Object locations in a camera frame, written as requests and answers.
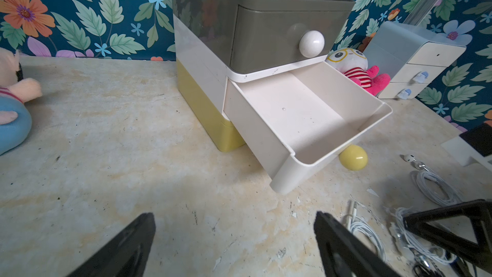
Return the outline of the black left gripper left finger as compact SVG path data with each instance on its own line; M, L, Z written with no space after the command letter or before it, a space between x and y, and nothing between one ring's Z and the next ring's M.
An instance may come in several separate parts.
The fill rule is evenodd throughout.
M140 214L69 276L143 276L155 232L154 214Z

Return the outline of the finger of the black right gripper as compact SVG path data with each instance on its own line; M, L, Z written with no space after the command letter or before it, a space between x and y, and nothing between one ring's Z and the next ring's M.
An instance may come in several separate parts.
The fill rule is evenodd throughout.
M410 233L491 273L490 200L407 214L403 224Z

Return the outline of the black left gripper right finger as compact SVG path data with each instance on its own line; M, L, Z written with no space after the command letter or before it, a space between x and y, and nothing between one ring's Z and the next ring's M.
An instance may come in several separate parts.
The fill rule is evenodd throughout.
M326 276L399 277L331 214L316 213L314 232Z

